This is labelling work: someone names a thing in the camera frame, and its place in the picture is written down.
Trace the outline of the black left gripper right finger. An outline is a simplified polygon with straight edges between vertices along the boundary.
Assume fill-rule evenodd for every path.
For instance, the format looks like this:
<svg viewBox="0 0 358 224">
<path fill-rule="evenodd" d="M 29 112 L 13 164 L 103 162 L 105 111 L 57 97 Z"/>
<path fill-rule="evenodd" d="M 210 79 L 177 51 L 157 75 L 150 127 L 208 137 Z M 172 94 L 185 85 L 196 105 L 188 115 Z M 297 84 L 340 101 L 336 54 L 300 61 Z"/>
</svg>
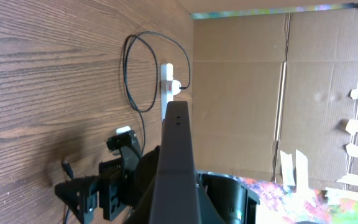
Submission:
<svg viewBox="0 0 358 224">
<path fill-rule="evenodd" d="M 198 198 L 202 224 L 225 224 L 201 184 L 198 184 Z"/>
</svg>

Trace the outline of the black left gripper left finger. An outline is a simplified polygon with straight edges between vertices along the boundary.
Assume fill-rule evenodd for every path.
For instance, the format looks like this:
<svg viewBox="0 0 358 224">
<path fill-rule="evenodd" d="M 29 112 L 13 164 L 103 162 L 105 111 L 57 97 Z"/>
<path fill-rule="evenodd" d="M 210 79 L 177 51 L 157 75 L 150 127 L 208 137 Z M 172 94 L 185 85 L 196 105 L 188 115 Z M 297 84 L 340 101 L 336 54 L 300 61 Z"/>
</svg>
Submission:
<svg viewBox="0 0 358 224">
<path fill-rule="evenodd" d="M 145 194 L 143 194 L 138 206 L 131 213 L 124 224 L 148 224 L 150 219 L 150 211 L 152 208 L 152 200 L 154 196 L 155 179 L 147 187 Z"/>
</svg>

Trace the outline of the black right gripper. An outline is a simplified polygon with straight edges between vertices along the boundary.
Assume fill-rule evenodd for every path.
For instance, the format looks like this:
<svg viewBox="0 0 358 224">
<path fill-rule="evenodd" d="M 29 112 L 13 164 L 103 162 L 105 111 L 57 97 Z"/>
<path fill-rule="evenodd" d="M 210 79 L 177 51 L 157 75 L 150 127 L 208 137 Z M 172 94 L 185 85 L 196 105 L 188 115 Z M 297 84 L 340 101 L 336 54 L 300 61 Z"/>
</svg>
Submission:
<svg viewBox="0 0 358 224">
<path fill-rule="evenodd" d="M 141 148 L 133 130 L 117 134 L 106 141 L 110 152 L 119 157 L 99 164 L 99 175 L 67 180 L 55 186 L 55 195 L 73 212 L 81 224 L 94 219 L 94 210 L 103 209 L 103 218 L 113 221 L 126 207 L 135 208 L 141 192 L 135 184 L 135 170 Z"/>
</svg>

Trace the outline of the Samsung Galaxy smartphone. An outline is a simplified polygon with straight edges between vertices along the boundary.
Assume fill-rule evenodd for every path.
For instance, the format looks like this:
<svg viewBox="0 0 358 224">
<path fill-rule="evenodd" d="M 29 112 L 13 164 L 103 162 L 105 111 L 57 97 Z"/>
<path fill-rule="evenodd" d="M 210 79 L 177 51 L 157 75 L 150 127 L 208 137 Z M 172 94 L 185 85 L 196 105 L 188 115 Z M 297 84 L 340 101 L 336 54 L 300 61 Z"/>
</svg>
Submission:
<svg viewBox="0 0 358 224">
<path fill-rule="evenodd" d="M 201 223 L 187 101 L 167 104 L 149 223 Z"/>
</svg>

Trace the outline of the white charger plug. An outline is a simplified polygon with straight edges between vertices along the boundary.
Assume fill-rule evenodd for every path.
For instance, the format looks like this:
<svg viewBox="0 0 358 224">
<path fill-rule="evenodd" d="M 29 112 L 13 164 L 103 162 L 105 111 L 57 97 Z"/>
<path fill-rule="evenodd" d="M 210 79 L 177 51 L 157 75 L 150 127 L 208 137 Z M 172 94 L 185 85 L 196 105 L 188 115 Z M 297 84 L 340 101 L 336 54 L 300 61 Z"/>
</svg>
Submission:
<svg viewBox="0 0 358 224">
<path fill-rule="evenodd" d="M 167 80 L 166 92 L 172 96 L 179 94 L 179 92 L 181 92 L 181 83 L 178 80 Z"/>
</svg>

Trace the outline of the white power strip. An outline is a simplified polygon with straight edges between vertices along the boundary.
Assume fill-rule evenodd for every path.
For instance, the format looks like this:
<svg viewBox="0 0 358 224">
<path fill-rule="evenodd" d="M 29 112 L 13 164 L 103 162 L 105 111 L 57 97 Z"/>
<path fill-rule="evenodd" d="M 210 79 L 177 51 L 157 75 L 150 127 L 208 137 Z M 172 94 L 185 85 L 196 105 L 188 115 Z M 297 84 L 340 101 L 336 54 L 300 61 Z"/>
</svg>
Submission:
<svg viewBox="0 0 358 224">
<path fill-rule="evenodd" d="M 160 89 L 161 89 L 161 112 L 162 121 L 165 119 L 167 104 L 173 100 L 172 81 L 173 81 L 173 65 L 171 63 L 161 64 L 160 67 Z"/>
</svg>

